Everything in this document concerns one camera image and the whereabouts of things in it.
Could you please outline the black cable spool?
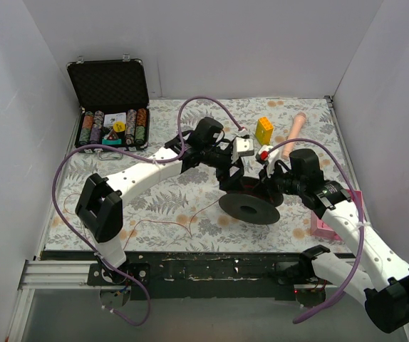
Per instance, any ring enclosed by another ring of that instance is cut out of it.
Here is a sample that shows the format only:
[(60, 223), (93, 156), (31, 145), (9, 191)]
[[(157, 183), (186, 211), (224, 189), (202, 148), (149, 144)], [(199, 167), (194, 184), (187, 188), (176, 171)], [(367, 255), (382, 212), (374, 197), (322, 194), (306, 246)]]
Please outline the black cable spool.
[(243, 176), (234, 190), (220, 197), (219, 206), (232, 218), (262, 225), (279, 221), (277, 207), (283, 202), (282, 193), (270, 190), (257, 178)]

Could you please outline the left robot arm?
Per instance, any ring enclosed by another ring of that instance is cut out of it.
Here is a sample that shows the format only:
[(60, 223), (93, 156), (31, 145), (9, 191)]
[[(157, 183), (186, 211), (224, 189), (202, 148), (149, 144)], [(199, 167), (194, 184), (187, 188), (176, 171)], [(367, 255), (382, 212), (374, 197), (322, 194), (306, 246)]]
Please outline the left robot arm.
[(86, 180), (76, 214), (90, 232), (97, 255), (107, 263), (103, 276), (111, 284), (122, 284), (128, 276), (119, 239), (126, 204), (145, 190), (200, 164), (213, 167), (218, 180), (225, 182), (233, 167), (242, 166), (243, 157), (254, 154), (253, 140), (245, 129), (221, 148), (218, 137), (222, 130), (222, 124), (215, 119), (203, 118), (194, 130), (166, 142), (146, 160), (106, 177), (95, 173)]

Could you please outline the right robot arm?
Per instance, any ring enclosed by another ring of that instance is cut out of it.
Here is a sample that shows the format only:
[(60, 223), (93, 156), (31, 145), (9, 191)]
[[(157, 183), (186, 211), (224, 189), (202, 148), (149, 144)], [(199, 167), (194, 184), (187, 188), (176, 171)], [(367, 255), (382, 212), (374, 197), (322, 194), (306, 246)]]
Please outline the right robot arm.
[(298, 196), (356, 257), (352, 265), (347, 264), (321, 245), (301, 254), (299, 276), (305, 282), (312, 284), (323, 279), (338, 290), (322, 304), (295, 318), (294, 323), (334, 305), (345, 294), (357, 300), (384, 333), (409, 323), (409, 263), (366, 221), (357, 196), (338, 182), (325, 179), (319, 158), (311, 149), (291, 152), (291, 167), (287, 171), (282, 169), (284, 164), (272, 146), (263, 146), (256, 158), (264, 166), (260, 178), (269, 190)]

